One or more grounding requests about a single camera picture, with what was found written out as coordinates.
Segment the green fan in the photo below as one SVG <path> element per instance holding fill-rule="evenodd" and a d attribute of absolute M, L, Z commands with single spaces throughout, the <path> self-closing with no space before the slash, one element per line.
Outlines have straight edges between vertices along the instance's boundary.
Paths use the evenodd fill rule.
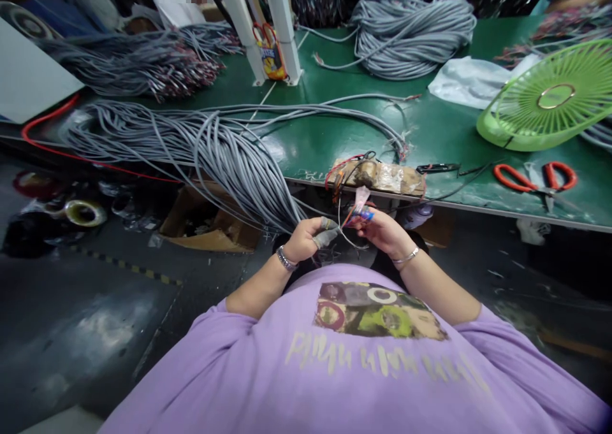
<path fill-rule="evenodd" d="M 476 129 L 498 146 L 534 152 L 567 141 L 611 113 L 612 40 L 597 40 L 549 55 L 508 82 Z"/>

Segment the white plastic bag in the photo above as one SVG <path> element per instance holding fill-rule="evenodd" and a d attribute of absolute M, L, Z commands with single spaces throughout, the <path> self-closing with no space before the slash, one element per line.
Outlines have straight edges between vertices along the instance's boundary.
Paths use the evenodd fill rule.
<path fill-rule="evenodd" d="M 445 101 L 486 109 L 510 76 L 510 71 L 490 61 L 450 59 L 427 88 Z"/>

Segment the printed graphic on shirt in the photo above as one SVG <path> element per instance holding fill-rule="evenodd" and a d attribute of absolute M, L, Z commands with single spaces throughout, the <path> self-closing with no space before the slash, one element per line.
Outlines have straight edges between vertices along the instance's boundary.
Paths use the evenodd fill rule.
<path fill-rule="evenodd" d="M 346 370 L 390 376 L 396 380 L 428 375 L 434 382 L 466 382 L 474 389 L 490 392 L 476 366 L 463 353 L 413 354 L 410 349 L 402 347 L 407 345 L 404 340 L 377 344 L 372 350 L 365 347 L 351 350 L 338 341 L 338 337 L 328 338 L 323 331 L 320 334 L 296 332 L 285 365 L 297 366 L 300 370 L 325 366 L 329 376 Z"/>
<path fill-rule="evenodd" d="M 350 335 L 448 340 L 422 301 L 378 284 L 322 284 L 314 325 Z"/>

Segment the white pole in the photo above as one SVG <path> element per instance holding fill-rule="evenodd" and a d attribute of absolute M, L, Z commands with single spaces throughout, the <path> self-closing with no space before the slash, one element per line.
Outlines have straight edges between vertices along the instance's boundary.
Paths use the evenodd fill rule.
<path fill-rule="evenodd" d="M 295 35 L 291 22 L 291 8 L 289 0 L 268 0 L 276 37 L 279 41 L 279 49 L 285 65 L 285 71 L 289 76 L 289 84 L 297 85 L 302 69 L 300 68 L 300 58 L 298 47 L 295 45 Z"/>
<path fill-rule="evenodd" d="M 236 27 L 236 32 L 240 38 L 240 42 L 247 51 L 247 58 L 253 74 L 255 74 L 254 85 L 262 85 L 267 79 L 266 73 L 263 70 L 261 62 L 261 52 L 253 35 L 253 22 L 247 9 L 247 4 L 244 0 L 225 0 L 225 6 L 228 10 L 231 20 Z"/>

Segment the scissors blade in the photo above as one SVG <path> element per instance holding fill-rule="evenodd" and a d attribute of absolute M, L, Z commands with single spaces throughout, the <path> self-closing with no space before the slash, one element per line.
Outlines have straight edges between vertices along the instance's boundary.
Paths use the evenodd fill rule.
<path fill-rule="evenodd" d="M 552 214 L 555 207 L 555 199 L 552 195 L 544 195 L 544 202 L 546 203 L 546 211 Z"/>
<path fill-rule="evenodd" d="M 582 210 L 578 208 L 578 206 L 576 206 L 574 203 L 572 203 L 571 201 L 567 201 L 565 198 L 561 198 L 559 195 L 555 196 L 555 199 L 559 200 L 559 202 L 561 202 L 561 204 L 563 204 L 564 206 L 569 206 L 570 208 L 576 211 L 582 212 Z"/>

